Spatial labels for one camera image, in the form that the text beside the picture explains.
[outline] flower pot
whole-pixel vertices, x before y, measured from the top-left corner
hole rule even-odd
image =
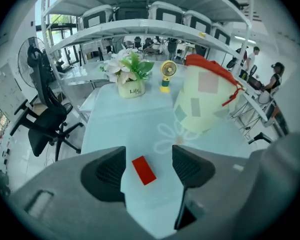
[[[124,84],[118,82],[119,95],[126,99],[141,96],[145,91],[145,82],[143,80],[129,81]]]
[[[215,61],[198,54],[188,55],[186,60],[186,76],[174,114],[189,132],[202,134],[233,112],[244,89]]]

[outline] woman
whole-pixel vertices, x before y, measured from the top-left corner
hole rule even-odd
[[[281,78],[282,78],[282,75],[285,71],[285,66],[280,62],[277,62],[276,64],[272,65],[271,67],[274,70],[274,75],[271,77],[270,83],[267,84],[266,86],[264,86],[263,88],[261,88],[262,91],[266,91],[269,94],[271,93],[271,91],[273,89],[275,89],[275,88],[277,88],[278,86],[281,85]],[[274,107],[274,110],[272,112],[271,117],[264,124],[265,127],[268,127],[268,126],[272,125],[275,121],[276,115],[280,112],[276,102],[274,101],[273,103],[275,104],[275,107]]]
[[[261,88],[261,91],[267,91],[268,93],[271,93],[273,89],[281,85],[281,78],[285,71],[285,66],[280,62],[277,62],[271,67],[273,68],[274,75],[271,77],[270,83]]]

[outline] black cap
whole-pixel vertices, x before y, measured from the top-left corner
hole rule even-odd
[[[271,68],[274,68],[274,67],[280,67],[280,69],[285,69],[285,66],[281,62],[277,62],[277,63],[271,65]]]

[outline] white shirt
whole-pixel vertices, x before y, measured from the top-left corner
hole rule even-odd
[[[245,71],[247,71],[248,73],[250,72],[250,70],[252,69],[252,67],[254,66],[255,64],[255,58],[256,58],[256,55],[255,53],[251,53],[248,58],[246,59],[246,61],[244,62],[243,64],[243,69]],[[249,68],[248,68],[248,65],[247,65],[247,60],[250,59],[250,63],[249,63]]]

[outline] storage bin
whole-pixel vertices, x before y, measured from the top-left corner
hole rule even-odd
[[[101,23],[109,22],[113,17],[113,13],[114,9],[108,4],[87,10],[82,15],[83,28],[87,29]]]
[[[211,29],[211,36],[225,43],[226,45],[230,44],[231,34],[224,29],[224,27],[219,23],[213,23]]]
[[[188,10],[184,13],[183,24],[207,34],[211,32],[211,20],[194,10]]]
[[[185,129],[202,134],[235,110],[245,90],[229,71],[198,54],[188,55],[186,66],[174,115]]]
[[[149,20],[160,20],[182,24],[183,11],[167,2],[154,2],[149,9]]]
[[[125,2],[115,9],[115,20],[147,19],[148,9],[143,2]]]

